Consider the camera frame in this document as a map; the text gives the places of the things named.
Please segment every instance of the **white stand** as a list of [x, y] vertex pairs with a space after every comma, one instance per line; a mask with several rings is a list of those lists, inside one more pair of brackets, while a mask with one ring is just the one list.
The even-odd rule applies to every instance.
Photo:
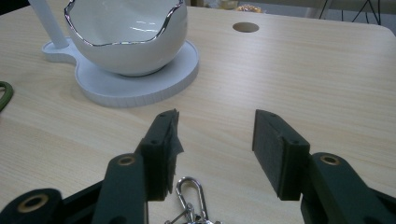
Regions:
[[76, 65], [76, 81], [83, 93], [99, 105], [134, 107], [167, 99], [187, 88], [198, 74], [199, 55], [186, 41], [176, 58], [161, 70], [144, 77], [124, 77], [107, 72], [85, 58], [70, 38], [68, 47], [55, 48], [52, 42], [43, 46], [50, 62]]

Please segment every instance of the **wood grain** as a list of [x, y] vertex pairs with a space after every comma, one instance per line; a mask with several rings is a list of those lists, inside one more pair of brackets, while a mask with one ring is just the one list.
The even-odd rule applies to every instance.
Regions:
[[[63, 7], [49, 2], [65, 31]], [[240, 21], [259, 25], [240, 33]], [[74, 65], [48, 63], [49, 38], [30, 7], [0, 17], [0, 79], [15, 95], [0, 115], [0, 208], [31, 189], [67, 197], [103, 179], [155, 116], [180, 111], [185, 152], [175, 181], [199, 179], [212, 221], [303, 223], [281, 202], [251, 151], [256, 109], [277, 113], [311, 144], [349, 161], [371, 188], [396, 197], [396, 38], [384, 27], [189, 7], [198, 77], [178, 95], [137, 108], [87, 100]], [[194, 192], [187, 192], [195, 200]], [[176, 195], [150, 203], [150, 223], [181, 211]]]

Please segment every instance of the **metal hook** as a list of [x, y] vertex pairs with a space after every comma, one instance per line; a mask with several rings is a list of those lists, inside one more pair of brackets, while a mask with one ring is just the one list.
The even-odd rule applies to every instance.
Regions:
[[184, 199], [183, 195], [181, 194], [181, 186], [185, 182], [191, 182], [195, 185], [196, 189], [198, 190], [202, 217], [204, 218], [204, 221], [209, 220], [209, 216], [207, 215], [207, 210], [206, 210], [204, 191], [202, 189], [201, 184], [198, 182], [198, 180], [196, 180], [192, 177], [184, 176], [177, 182], [176, 192], [177, 192], [178, 198], [181, 201], [181, 204], [183, 205], [184, 210], [187, 211], [187, 214], [186, 214], [187, 220], [189, 221], [189, 223], [194, 223], [196, 221], [192, 205], [190, 203], [186, 203], [186, 200]]

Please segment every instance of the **green object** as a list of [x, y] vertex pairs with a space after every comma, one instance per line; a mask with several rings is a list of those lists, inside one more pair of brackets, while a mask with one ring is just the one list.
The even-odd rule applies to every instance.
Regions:
[[4, 88], [4, 94], [0, 98], [0, 112], [6, 107], [8, 102], [11, 100], [12, 95], [14, 94], [14, 90], [12, 89], [12, 86], [9, 85], [9, 83], [0, 81], [0, 88]]

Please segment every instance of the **bowl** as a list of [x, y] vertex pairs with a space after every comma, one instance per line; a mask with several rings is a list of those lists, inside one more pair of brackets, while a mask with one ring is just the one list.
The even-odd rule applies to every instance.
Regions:
[[166, 66], [187, 34], [184, 0], [71, 0], [64, 16], [82, 55], [128, 77]]

